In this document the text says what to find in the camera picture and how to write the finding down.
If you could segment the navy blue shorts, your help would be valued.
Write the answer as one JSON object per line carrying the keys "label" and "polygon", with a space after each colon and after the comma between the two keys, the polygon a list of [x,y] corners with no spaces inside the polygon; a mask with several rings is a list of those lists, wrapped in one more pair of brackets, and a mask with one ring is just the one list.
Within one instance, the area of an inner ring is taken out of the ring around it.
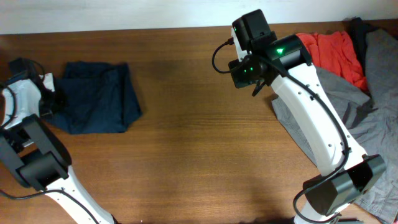
{"label": "navy blue shorts", "polygon": [[68,62],[55,80],[66,105],[46,121],[69,134],[124,133],[142,116],[126,63]]}

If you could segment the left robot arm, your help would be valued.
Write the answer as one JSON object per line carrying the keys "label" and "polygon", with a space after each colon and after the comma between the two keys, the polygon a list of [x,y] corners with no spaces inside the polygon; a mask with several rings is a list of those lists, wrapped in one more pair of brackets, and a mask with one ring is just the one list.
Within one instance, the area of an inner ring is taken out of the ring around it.
{"label": "left robot arm", "polygon": [[8,66],[12,76],[1,83],[1,162],[21,186],[35,193],[1,195],[11,200],[46,195],[76,223],[116,223],[80,183],[70,153],[43,122],[65,105],[53,74],[28,58],[16,58]]}

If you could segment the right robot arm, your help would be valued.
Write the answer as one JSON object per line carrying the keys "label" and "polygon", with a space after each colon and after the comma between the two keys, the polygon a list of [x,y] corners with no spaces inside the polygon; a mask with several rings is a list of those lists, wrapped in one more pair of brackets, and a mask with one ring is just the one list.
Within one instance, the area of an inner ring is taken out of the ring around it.
{"label": "right robot arm", "polygon": [[386,171],[384,159],[369,155],[350,135],[318,79],[312,58],[296,35],[281,39],[261,10],[236,19],[229,63],[236,88],[269,86],[286,104],[307,139],[319,175],[303,183],[295,223],[338,223],[341,212],[367,193]]}

